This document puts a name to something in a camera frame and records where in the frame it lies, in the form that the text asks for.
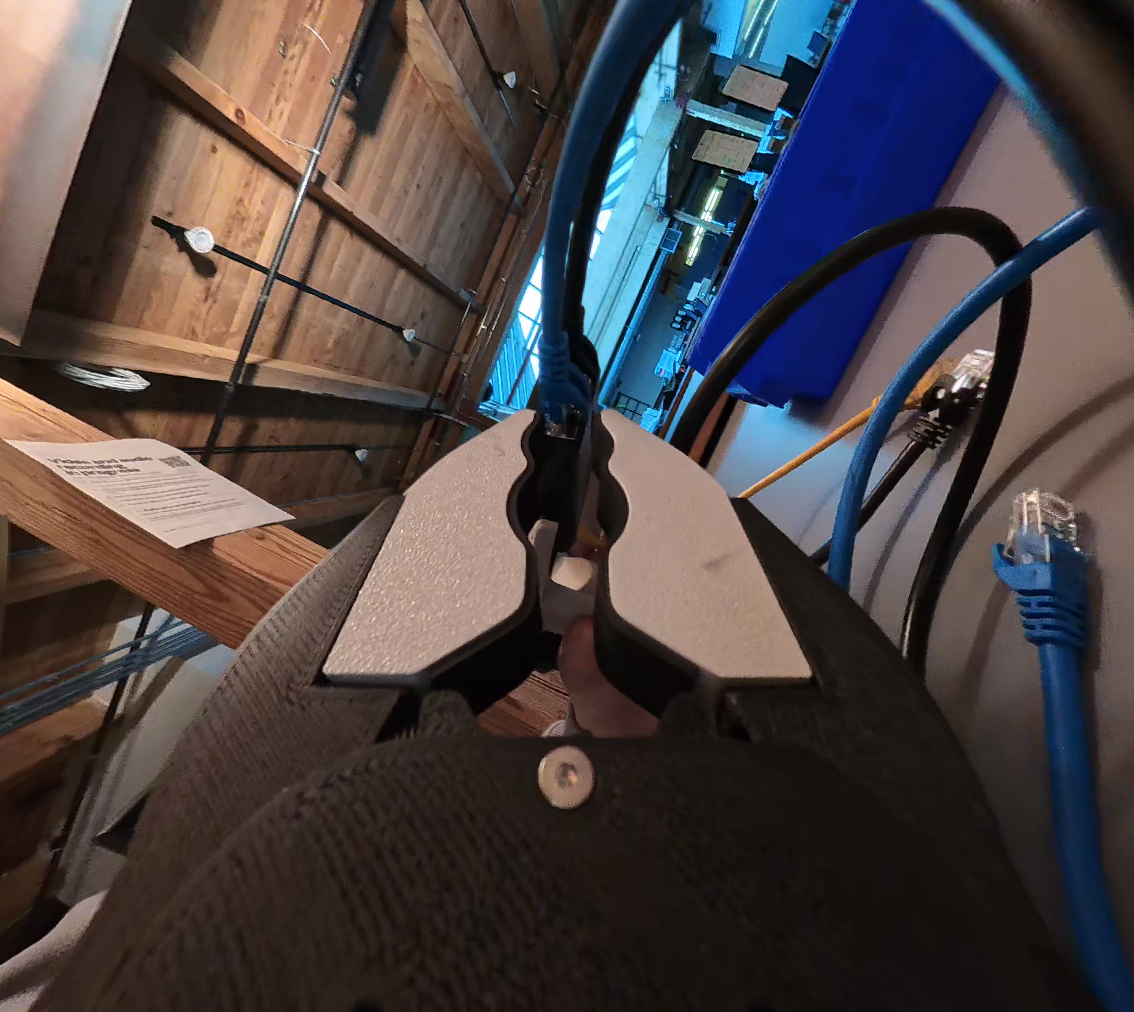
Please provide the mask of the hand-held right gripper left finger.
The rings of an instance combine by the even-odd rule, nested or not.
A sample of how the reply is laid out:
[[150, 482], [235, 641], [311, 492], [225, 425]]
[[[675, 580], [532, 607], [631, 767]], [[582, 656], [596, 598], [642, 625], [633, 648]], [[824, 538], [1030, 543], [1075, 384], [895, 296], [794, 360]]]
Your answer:
[[531, 524], [534, 411], [440, 459], [404, 495], [322, 667], [336, 685], [514, 688], [542, 630]]

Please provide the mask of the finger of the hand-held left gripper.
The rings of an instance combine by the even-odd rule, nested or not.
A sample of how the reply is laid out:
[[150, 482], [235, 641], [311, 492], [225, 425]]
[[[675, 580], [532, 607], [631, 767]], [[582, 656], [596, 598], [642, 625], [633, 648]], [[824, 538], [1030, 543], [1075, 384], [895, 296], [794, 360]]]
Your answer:
[[547, 520], [530, 531], [544, 634], [565, 634], [575, 621], [592, 619], [596, 594], [596, 564], [556, 551], [557, 533], [558, 524]]

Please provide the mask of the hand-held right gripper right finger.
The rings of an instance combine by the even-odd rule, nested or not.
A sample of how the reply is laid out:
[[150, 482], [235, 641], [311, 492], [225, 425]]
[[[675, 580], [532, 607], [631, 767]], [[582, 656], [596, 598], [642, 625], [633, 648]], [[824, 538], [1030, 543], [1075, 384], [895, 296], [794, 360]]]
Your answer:
[[607, 538], [594, 604], [600, 671], [623, 693], [798, 688], [813, 671], [728, 495], [613, 410], [593, 427]]

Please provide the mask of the blue plastic bin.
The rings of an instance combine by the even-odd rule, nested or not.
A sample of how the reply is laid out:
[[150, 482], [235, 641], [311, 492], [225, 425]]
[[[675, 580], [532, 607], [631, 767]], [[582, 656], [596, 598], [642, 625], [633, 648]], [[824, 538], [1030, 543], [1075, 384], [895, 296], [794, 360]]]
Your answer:
[[[860, 233], [932, 206], [999, 81], [920, 0], [855, 0], [689, 352], [706, 376], [785, 285]], [[880, 254], [792, 317], [728, 391], [828, 400], [909, 252]]]

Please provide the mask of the grey desk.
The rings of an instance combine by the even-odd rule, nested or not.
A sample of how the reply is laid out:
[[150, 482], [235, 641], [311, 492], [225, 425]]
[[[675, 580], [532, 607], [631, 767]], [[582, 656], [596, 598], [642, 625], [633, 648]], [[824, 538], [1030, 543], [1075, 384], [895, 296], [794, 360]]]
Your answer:
[[[1021, 241], [1077, 205], [1021, 107], [999, 88], [943, 185], [943, 204], [998, 216]], [[708, 469], [741, 494], [864, 410], [949, 307], [989, 275], [966, 241], [920, 243], [896, 276], [855, 359], [826, 404], [741, 403]], [[983, 470], [928, 642], [926, 686], [968, 754], [1013, 863], [1075, 967], [1052, 845], [1036, 649], [996, 577], [991, 547], [1007, 537], [1016, 494], [1041, 489], [1074, 504], [1092, 559], [1089, 669], [1098, 804], [1112, 906], [1132, 964], [1132, 313], [1102, 242], [1091, 237], [1033, 276], [1029, 340], [1012, 404]], [[801, 549], [830, 535], [858, 430], [755, 495]], [[852, 593], [891, 639], [943, 505], [962, 442], [947, 442], [858, 533]]]

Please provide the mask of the person's left hand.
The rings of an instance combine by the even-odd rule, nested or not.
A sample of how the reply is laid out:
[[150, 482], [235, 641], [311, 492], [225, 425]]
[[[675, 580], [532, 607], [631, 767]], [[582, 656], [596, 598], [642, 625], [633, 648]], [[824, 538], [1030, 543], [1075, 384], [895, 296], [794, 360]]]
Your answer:
[[654, 736], [659, 722], [615, 688], [600, 671], [593, 619], [579, 616], [562, 634], [558, 672], [568, 698], [565, 736]]

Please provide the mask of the white paper notice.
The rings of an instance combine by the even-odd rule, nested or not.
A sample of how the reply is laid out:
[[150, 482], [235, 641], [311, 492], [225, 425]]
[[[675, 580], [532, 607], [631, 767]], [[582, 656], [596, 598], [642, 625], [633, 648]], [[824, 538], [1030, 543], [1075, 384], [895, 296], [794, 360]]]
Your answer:
[[294, 520], [291, 513], [155, 439], [5, 444], [176, 550]]

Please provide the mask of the wooden post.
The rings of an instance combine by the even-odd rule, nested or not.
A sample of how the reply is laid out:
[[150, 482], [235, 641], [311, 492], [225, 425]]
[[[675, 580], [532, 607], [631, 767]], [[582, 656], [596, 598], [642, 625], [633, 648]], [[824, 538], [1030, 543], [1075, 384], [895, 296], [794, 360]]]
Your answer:
[[110, 438], [2, 380], [2, 514], [99, 577], [238, 648], [288, 589], [328, 553], [289, 523], [253, 528], [176, 550], [5, 444]]

